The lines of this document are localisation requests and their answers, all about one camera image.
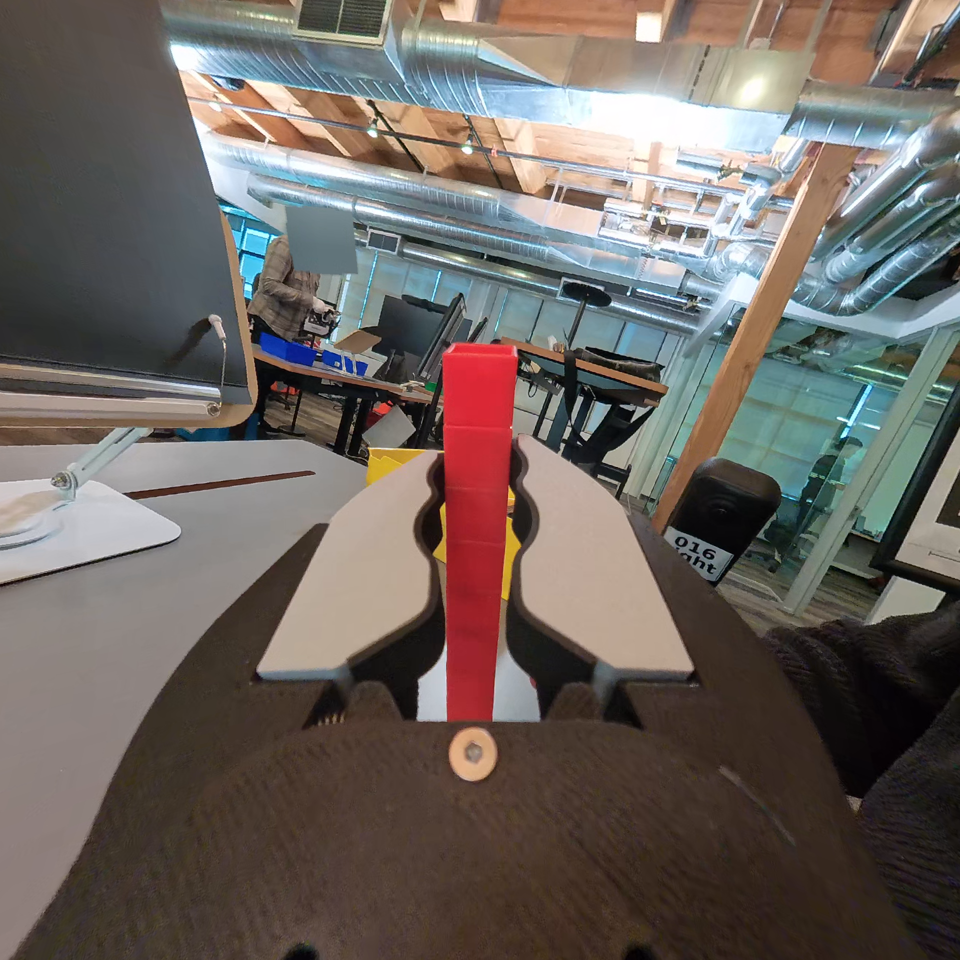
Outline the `silver ventilation duct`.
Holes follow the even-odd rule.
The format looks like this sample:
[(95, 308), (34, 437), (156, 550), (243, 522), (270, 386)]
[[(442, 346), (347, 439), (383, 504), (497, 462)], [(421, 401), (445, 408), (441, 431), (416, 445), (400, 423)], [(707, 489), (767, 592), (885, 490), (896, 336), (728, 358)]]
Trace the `silver ventilation duct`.
[(516, 31), (382, 2), (371, 35), (309, 30), (294, 6), (161, 2), (189, 69), (450, 114), (767, 153), (781, 137), (958, 151), (958, 96), (810, 77), (813, 56)]
[(791, 296), (835, 317), (863, 314), (958, 240), (959, 110), (915, 131), (828, 219)]
[(492, 255), (568, 278), (611, 282), (681, 303), (745, 304), (754, 280), (718, 281), (647, 243), (601, 234), (607, 214), (556, 199), (413, 174), (345, 158), (207, 131), (200, 148), (211, 174), (236, 174), (263, 207), (340, 210), (357, 225)]

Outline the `long wooden desk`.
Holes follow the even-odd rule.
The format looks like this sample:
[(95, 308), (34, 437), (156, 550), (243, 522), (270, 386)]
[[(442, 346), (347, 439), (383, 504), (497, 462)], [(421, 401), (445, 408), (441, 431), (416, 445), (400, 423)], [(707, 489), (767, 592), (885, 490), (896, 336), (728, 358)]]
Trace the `long wooden desk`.
[(293, 385), (298, 390), (291, 423), (288, 427), (279, 427), (278, 433), (298, 439), (306, 437), (305, 432), (296, 428), (305, 393), (330, 395), (342, 400), (342, 414), (331, 450), (348, 459), (359, 458), (367, 418), (378, 402), (429, 407), (437, 399), (433, 392), (422, 387), (346, 374), (327, 366), (292, 363), (265, 352), (258, 345), (252, 348), (252, 352), (255, 361), (277, 371), (273, 376), (274, 380)]

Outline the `yellow storage bin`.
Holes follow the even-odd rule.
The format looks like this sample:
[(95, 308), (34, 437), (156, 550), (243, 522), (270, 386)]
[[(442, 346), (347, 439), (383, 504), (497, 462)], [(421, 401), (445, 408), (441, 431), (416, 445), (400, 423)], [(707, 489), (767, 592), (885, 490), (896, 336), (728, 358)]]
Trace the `yellow storage bin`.
[[(367, 450), (366, 462), (366, 486), (377, 483), (380, 479), (421, 457), (424, 453), (426, 453), (424, 449), (369, 448)], [(521, 547), (520, 541), (513, 532), (512, 525), (515, 502), (515, 494), (509, 488), (507, 493), (505, 558), (503, 564), (503, 576), (505, 580), (509, 579), (512, 572), (513, 561)]]

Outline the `black monitor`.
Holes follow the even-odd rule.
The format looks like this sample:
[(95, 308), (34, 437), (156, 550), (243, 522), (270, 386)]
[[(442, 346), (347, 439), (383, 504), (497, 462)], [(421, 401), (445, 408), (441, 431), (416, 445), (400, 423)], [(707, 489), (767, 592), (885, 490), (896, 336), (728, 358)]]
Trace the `black monitor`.
[(427, 307), (425, 301), (385, 296), (376, 327), (367, 330), (379, 337), (372, 350), (385, 360), (373, 378), (397, 385), (436, 383), (443, 354), (464, 342), (470, 327), (461, 293), (438, 309)]

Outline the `white stand base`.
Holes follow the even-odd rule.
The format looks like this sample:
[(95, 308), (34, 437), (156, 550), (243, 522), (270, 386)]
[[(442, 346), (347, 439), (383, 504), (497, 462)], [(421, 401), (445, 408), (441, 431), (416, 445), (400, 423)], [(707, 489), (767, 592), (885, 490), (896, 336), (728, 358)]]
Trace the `white stand base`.
[(174, 543), (172, 520), (94, 480), (152, 433), (119, 427), (49, 479), (1, 484), (1, 584)]

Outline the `person's right forearm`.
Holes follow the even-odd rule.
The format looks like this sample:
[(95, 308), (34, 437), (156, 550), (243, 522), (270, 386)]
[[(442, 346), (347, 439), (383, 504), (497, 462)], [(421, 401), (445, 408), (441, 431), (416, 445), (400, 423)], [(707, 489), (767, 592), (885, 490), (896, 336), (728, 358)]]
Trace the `person's right forearm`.
[(907, 930), (959, 957), (959, 604), (763, 636), (810, 715)]

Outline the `wooden top standing desk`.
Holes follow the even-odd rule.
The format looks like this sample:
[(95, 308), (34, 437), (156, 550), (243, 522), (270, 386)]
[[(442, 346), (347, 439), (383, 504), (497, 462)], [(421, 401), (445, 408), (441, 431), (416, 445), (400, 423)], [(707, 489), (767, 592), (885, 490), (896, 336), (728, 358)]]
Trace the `wooden top standing desk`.
[(540, 438), (551, 399), (557, 399), (549, 432), (540, 438), (597, 480), (616, 483), (620, 498), (630, 477), (630, 466), (606, 463), (606, 457), (634, 438), (667, 394), (666, 385), (534, 343), (511, 338), (520, 357), (520, 376), (544, 390), (547, 397), (533, 429)]

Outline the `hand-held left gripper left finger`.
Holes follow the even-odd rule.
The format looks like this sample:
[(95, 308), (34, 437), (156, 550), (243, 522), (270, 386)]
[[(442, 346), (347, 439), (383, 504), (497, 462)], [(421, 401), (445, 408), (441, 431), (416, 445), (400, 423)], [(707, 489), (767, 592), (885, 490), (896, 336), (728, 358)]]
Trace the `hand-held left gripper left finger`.
[(437, 664), (443, 473), (443, 452), (422, 453), (333, 515), (259, 661), (261, 680), (415, 686)]

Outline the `red brick stick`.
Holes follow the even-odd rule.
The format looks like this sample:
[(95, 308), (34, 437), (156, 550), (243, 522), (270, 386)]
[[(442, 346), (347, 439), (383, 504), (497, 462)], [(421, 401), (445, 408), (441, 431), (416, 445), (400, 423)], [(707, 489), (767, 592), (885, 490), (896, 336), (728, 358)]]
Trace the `red brick stick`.
[(450, 722), (494, 714), (518, 367), (503, 343), (457, 343), (442, 358)]

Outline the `black white marker sign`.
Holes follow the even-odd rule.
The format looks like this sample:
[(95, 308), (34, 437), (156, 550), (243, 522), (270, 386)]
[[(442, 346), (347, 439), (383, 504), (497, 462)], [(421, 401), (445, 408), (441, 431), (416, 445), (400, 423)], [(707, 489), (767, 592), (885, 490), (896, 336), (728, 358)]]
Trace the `black white marker sign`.
[(959, 438), (921, 458), (871, 565), (892, 577), (959, 595)]

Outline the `blue parts tray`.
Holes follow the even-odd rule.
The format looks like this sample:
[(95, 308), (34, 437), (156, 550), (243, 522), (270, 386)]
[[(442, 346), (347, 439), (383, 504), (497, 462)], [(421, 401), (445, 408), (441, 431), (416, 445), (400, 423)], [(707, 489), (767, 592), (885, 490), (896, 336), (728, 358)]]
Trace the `blue parts tray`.
[(357, 378), (371, 376), (370, 360), (360, 353), (346, 349), (342, 344), (324, 341), (317, 349), (303, 343), (286, 341), (265, 332), (259, 335), (257, 344), (264, 354), (294, 365)]

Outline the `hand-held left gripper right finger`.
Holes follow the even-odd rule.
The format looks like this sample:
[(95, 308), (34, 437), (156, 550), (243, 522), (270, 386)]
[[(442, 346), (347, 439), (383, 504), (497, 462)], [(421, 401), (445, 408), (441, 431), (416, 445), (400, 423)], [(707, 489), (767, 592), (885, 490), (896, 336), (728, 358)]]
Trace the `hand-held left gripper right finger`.
[(512, 442), (506, 641), (536, 686), (684, 683), (694, 664), (626, 511), (534, 438)]

